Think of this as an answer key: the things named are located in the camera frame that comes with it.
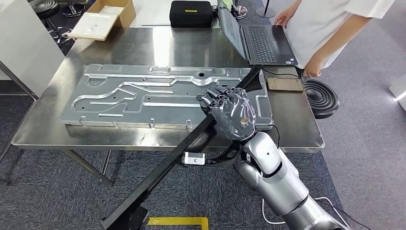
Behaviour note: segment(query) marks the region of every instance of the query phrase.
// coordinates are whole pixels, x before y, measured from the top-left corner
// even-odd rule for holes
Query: robot finger
[[[212,104],[216,103],[216,100],[214,100],[206,93],[197,95],[196,100],[200,102],[201,107],[209,107]]]
[[[206,94],[208,94],[212,98],[218,98],[218,96],[221,95],[221,93],[216,88],[213,87],[208,88],[206,90]]]
[[[224,86],[216,86],[215,89],[221,94],[227,94],[231,88],[224,87]]]
[[[234,91],[234,90],[232,90],[232,91],[230,91],[229,92],[229,94],[228,94],[228,98],[229,98],[229,100],[231,101],[231,102],[238,102],[238,96],[237,96],[237,93]]]

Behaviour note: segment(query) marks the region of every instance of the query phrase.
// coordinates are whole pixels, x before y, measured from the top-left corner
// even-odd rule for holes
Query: metal tray
[[[205,117],[196,95],[210,86],[236,86],[250,69],[88,65],[61,120],[76,126],[193,129]],[[248,93],[257,128],[273,124],[265,79]]]

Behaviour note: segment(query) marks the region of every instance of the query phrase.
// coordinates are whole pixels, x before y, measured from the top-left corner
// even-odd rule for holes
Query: human arm
[[[372,18],[353,14],[350,16],[333,36],[318,50],[307,63],[304,77],[319,77],[324,59],[348,43]]]
[[[302,0],[295,1],[289,8],[284,10],[279,16],[275,19],[275,25],[281,25],[286,27],[290,18],[293,17],[294,13],[296,13],[297,8],[299,8],[300,3]]]

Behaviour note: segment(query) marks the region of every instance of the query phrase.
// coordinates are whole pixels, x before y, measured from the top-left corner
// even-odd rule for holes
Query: cardboard box
[[[135,18],[135,9],[132,0],[97,0],[86,12],[99,13],[105,6],[123,7],[124,9],[118,15],[114,26],[123,28],[130,27]]]
[[[113,27],[130,27],[134,18],[132,0],[97,0],[68,36],[105,41]]]

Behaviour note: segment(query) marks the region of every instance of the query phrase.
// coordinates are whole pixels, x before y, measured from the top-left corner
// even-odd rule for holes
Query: yellow marking
[[[207,217],[150,217],[148,225],[200,225],[202,230],[209,230]]]

